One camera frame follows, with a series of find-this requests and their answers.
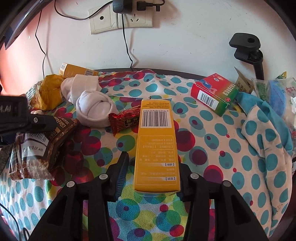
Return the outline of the brown snack packet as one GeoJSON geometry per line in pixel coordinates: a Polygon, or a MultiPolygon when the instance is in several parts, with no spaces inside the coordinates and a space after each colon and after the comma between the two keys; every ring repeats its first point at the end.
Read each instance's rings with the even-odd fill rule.
{"type": "Polygon", "coordinates": [[[57,166],[62,146],[79,125],[77,119],[55,117],[57,127],[46,133],[18,133],[12,148],[11,180],[54,180],[51,170],[57,166]]]}

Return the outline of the beige sock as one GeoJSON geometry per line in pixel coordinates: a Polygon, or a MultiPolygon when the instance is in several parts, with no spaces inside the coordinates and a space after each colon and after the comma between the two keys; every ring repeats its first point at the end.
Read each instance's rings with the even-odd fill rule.
{"type": "Polygon", "coordinates": [[[98,76],[76,74],[75,77],[66,78],[61,83],[61,93],[65,99],[75,104],[85,90],[102,90],[98,76]]]}

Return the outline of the white sock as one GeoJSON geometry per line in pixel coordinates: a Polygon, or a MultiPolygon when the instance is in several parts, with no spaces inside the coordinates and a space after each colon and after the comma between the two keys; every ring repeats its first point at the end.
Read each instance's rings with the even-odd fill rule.
{"type": "Polygon", "coordinates": [[[76,114],[84,126],[105,128],[110,126],[109,114],[118,114],[116,104],[106,94],[96,90],[85,90],[76,101],[76,114]]]}

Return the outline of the red foil candy wrapper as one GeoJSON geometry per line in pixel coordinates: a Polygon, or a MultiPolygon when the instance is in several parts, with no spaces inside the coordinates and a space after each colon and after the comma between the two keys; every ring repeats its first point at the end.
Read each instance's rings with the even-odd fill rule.
{"type": "Polygon", "coordinates": [[[108,119],[113,135],[139,123],[141,106],[134,106],[118,114],[110,113],[108,119]]]}

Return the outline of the tall yellow medicine box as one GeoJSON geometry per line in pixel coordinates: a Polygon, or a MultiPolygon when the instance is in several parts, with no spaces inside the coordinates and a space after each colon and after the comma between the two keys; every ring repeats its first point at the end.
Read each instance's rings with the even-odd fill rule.
{"type": "Polygon", "coordinates": [[[141,102],[133,188],[142,193],[181,189],[174,119],[168,100],[141,102]]]}

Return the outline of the golden snack bag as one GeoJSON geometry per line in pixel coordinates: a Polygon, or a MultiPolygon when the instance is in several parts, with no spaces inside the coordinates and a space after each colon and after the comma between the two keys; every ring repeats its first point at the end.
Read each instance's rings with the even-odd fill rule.
{"type": "Polygon", "coordinates": [[[61,84],[64,78],[60,75],[47,75],[37,82],[26,93],[29,109],[48,111],[62,103],[61,84]]]}

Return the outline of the small yellow medicine box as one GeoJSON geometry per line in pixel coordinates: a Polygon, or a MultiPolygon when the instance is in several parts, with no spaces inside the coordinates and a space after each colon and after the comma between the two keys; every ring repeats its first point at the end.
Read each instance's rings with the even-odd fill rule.
{"type": "Polygon", "coordinates": [[[75,77],[77,74],[98,76],[99,72],[68,63],[63,63],[59,70],[59,75],[63,78],[75,77]]]}

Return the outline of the dark monitor edge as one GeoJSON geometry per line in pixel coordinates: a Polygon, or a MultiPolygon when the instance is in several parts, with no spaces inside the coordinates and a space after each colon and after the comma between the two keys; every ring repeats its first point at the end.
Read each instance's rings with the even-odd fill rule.
{"type": "Polygon", "coordinates": [[[1,48],[7,50],[52,0],[1,0],[1,48]]]}

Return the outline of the red green medicine box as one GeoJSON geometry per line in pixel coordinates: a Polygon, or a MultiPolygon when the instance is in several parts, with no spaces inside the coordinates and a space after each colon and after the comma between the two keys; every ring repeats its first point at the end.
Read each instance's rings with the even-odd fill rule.
{"type": "Polygon", "coordinates": [[[222,116],[238,92],[234,83],[214,73],[193,83],[191,97],[208,106],[218,116],[222,116]]]}

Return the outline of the clear bag with blue items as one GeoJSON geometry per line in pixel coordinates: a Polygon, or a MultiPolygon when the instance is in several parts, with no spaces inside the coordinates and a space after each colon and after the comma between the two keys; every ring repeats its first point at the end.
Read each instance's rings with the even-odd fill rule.
{"type": "Polygon", "coordinates": [[[273,80],[251,79],[256,95],[285,121],[295,138],[295,78],[283,72],[273,80]]]}

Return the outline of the black power adapter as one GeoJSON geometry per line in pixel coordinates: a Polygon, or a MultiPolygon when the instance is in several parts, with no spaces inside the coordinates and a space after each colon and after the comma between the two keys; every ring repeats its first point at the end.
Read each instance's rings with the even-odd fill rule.
{"type": "Polygon", "coordinates": [[[133,10],[132,0],[113,0],[112,9],[114,13],[129,14],[133,10]]]}

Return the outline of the black plug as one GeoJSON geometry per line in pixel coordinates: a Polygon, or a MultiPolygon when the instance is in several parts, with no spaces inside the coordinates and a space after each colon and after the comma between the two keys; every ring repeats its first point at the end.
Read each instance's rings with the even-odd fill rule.
{"type": "Polygon", "coordinates": [[[162,3],[160,4],[149,3],[147,1],[137,1],[137,11],[145,11],[147,8],[155,7],[156,11],[160,12],[161,6],[163,6],[165,3],[165,0],[162,0],[162,3]]]}

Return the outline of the white wall switch plate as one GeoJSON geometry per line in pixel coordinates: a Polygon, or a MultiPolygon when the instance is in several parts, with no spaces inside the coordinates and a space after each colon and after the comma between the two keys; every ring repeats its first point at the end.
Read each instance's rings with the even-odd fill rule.
{"type": "Polygon", "coordinates": [[[112,4],[107,5],[95,16],[89,19],[92,35],[118,29],[118,16],[112,9],[112,4]]]}

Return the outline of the white wall power socket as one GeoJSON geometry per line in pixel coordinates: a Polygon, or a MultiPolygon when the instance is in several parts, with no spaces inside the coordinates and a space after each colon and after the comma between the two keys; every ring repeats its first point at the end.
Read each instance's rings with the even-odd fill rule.
{"type": "MultiPolygon", "coordinates": [[[[123,19],[125,28],[153,27],[154,13],[150,10],[134,10],[132,13],[124,14],[123,19]]],[[[120,14],[118,15],[118,27],[123,27],[122,15],[120,14]]]]}

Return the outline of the black clamp mount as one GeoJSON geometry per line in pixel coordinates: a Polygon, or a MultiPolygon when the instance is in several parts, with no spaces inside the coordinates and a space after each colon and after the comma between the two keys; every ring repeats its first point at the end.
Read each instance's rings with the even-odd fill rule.
{"type": "Polygon", "coordinates": [[[261,43],[258,37],[249,33],[235,33],[229,45],[236,49],[234,57],[251,64],[254,67],[255,77],[264,80],[263,53],[260,51],[261,43]]]}

